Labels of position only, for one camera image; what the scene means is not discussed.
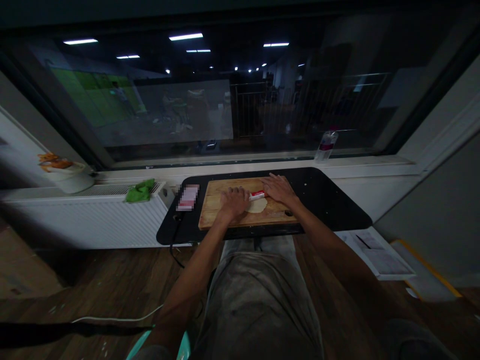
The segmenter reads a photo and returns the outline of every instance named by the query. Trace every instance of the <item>black table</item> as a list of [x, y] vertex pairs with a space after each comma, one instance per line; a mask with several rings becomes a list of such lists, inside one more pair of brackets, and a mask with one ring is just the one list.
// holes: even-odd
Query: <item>black table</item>
[[[314, 167], [300, 167], [186, 178], [156, 233], [156, 240], [162, 245], [201, 241], [207, 234], [207, 231], [200, 231], [199, 219], [209, 181], [267, 177], [270, 172], [275, 175], [284, 175], [301, 202], [332, 231], [366, 229], [372, 226], [370, 216], [323, 172]], [[192, 211], [177, 211], [177, 203], [184, 187], [193, 184], [200, 185], [194, 209]], [[298, 223], [232, 227], [227, 230], [225, 240], [304, 233], [302, 226]]]

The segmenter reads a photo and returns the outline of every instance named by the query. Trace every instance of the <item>window sill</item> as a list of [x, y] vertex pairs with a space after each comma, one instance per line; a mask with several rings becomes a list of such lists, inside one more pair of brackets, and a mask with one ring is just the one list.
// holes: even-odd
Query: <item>window sill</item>
[[103, 171], [99, 173], [97, 182], [121, 184], [157, 178], [174, 186], [191, 176], [307, 167], [322, 170], [330, 179], [418, 175], [421, 172], [411, 161], [397, 155], [385, 155], [333, 158], [324, 164], [317, 164], [313, 160], [292, 160]]

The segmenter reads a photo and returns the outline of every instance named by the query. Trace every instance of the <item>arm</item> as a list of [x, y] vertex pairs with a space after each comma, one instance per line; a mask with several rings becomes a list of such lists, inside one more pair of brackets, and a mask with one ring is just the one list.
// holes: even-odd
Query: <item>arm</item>
[[298, 219], [318, 255], [355, 300], [375, 333], [382, 331], [389, 319], [409, 318], [363, 260], [301, 203], [288, 181], [270, 174], [262, 182], [267, 194], [287, 206]]
[[176, 358], [187, 324], [207, 288], [225, 232], [229, 224], [248, 207], [249, 195], [242, 187], [222, 192], [222, 207], [212, 227], [166, 297], [145, 345], [163, 345]]

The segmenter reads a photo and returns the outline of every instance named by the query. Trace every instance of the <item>thigh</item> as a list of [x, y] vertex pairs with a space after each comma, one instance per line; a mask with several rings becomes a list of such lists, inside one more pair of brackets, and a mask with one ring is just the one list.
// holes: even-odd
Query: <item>thigh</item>
[[295, 251], [294, 238], [292, 235], [262, 237], [260, 242], [264, 253], [277, 254], [284, 257], [301, 273], [297, 253]]
[[254, 240], [252, 238], [225, 240], [223, 242], [223, 251], [221, 252], [220, 261], [233, 253], [249, 251], [255, 251]]

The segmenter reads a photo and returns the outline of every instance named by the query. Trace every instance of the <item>radiator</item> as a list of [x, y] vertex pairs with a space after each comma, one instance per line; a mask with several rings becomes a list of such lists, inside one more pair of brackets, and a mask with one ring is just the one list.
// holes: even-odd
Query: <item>radiator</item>
[[37, 247], [160, 247], [157, 231], [174, 194], [165, 182], [156, 182], [150, 201], [125, 203], [131, 186], [94, 185], [76, 194], [55, 187], [2, 191], [0, 209], [19, 234]]

